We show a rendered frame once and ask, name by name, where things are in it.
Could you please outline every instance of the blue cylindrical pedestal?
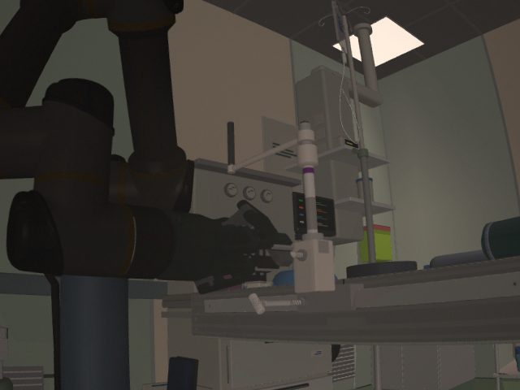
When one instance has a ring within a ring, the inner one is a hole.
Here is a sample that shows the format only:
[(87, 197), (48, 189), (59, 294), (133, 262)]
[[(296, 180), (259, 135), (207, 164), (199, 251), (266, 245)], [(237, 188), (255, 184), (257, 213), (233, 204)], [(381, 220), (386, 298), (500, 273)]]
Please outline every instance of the blue cylindrical pedestal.
[(129, 390), (128, 279), (62, 275), (62, 390)]

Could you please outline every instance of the iv pole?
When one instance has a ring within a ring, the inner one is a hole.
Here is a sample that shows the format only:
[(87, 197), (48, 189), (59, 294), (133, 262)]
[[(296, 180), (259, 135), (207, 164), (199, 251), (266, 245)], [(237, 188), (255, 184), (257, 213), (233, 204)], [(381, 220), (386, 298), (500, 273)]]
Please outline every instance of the iv pole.
[[(362, 183), (363, 183), (363, 201), (365, 202), (365, 218), (366, 218), (366, 240), (368, 244), (368, 261), (369, 263), (376, 263), (375, 261), (375, 238), (374, 238), (374, 215), (372, 214), (372, 199), (371, 188), (368, 174), (368, 149), (365, 149), (365, 138), (363, 136), (363, 125), (361, 119), (361, 111), (359, 108), (358, 86), (356, 82), (356, 74), (354, 71), (354, 64), (352, 58), (352, 50), (350, 47), (349, 37), (349, 23), (346, 15), (341, 11), (336, 0), (332, 0), (332, 14), (334, 16), (334, 26), (336, 28), (336, 38), (340, 42), (340, 32), (344, 34), (344, 42), (347, 51), (347, 58), (349, 61), (350, 82), (352, 83), (352, 92), (354, 97), (354, 107), (356, 110), (356, 119), (359, 132), (359, 150), (353, 149), (357, 153), (361, 163)], [(373, 346), (373, 368), (374, 368), (374, 389), (381, 390), (381, 348), (378, 345)]]

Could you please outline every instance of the iv pole base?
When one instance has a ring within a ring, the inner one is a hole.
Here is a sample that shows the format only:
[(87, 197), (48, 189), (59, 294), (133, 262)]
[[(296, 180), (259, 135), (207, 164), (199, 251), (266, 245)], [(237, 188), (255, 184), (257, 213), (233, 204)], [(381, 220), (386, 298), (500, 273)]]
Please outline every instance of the iv pole base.
[(347, 279), (416, 271), (417, 262), (369, 262), (347, 266)]

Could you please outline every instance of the beige wall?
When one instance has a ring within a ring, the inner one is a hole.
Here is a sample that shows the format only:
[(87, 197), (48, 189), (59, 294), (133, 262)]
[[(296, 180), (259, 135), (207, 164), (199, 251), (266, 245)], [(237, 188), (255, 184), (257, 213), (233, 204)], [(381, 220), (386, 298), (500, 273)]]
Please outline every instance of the beige wall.
[(520, 183), (520, 19), (484, 34)]
[(169, 38), (178, 140), (189, 159), (227, 163), (228, 121), (237, 163), (263, 151), (263, 115), (295, 124), (288, 38), (202, 0), (185, 3)]

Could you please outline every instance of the ceiling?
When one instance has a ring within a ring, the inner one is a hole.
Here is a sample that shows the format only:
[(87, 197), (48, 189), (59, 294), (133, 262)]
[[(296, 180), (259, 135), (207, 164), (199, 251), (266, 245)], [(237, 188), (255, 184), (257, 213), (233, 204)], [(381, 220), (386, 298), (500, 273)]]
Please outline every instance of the ceiling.
[[(205, 0), (341, 62), (330, 0)], [(387, 16), (424, 45), (376, 68), (378, 79), (520, 19), (518, 0), (339, 0), (349, 22), (373, 24)], [(354, 59), (356, 71), (363, 73)]]

